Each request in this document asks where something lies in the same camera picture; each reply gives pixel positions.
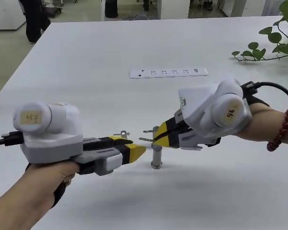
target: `metal stand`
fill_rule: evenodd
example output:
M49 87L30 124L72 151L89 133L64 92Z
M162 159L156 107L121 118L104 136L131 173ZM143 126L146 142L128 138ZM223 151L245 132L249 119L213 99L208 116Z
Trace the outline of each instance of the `metal stand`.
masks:
M153 128L153 139L155 138L155 133L159 129L158 126ZM162 147L159 145L154 145L152 143L153 148L153 160L151 162L151 166L153 169L161 169L162 168Z
M152 142L153 149L153 160L151 162L151 166L153 169L161 169L162 168L162 146L154 145L155 134L158 131L159 127L155 126L153 130L145 130L144 133L153 133L153 139L139 138L139 140Z

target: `floor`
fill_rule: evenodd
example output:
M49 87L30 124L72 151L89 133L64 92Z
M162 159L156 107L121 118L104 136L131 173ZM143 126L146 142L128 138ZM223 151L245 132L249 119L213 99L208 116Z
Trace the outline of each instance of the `floor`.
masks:
M129 16L135 16L143 12L141 4L128 4L130 0L120 0L119 17L121 20ZM154 7L150 8L148 13L151 17L156 17L157 12ZM198 8L194 3L190 6L189 18L204 17L223 17L223 14L214 7L213 11L205 11ZM77 4L74 0L64 0L62 14L57 18L51 19L52 22L88 22L99 21L100 19L100 1L99 0L79 0ZM25 25L17 31L0 31L0 90L15 72L22 60L33 47L25 36Z

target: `forearm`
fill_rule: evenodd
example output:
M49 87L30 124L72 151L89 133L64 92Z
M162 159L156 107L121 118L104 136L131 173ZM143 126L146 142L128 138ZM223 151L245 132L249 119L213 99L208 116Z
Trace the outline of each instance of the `forearm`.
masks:
M285 113L276 111L264 104L250 106L253 121L237 136L254 141L273 141L285 119ZM288 134L283 140L288 144Z
M51 208L52 203L34 203L23 186L17 182L0 197L0 230L29 230Z

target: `power outlet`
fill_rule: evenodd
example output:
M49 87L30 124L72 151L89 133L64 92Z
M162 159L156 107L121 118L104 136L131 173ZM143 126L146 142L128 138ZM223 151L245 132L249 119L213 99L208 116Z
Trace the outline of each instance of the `power outlet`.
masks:
M206 68L187 68L187 69L142 69L130 71L130 78L166 78L166 77L188 77L188 76L207 76Z

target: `cable plug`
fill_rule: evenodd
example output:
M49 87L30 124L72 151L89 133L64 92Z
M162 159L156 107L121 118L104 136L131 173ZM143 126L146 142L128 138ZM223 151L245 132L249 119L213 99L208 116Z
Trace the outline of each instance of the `cable plug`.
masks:
M248 83L245 83L244 85L241 85L242 91L243 91L243 98L246 98L248 96L252 96L256 93L258 93L257 89L260 86L258 86L258 83L254 83L252 81L249 81Z
M0 145L12 146L24 143L24 136L22 132L14 131L1 135Z

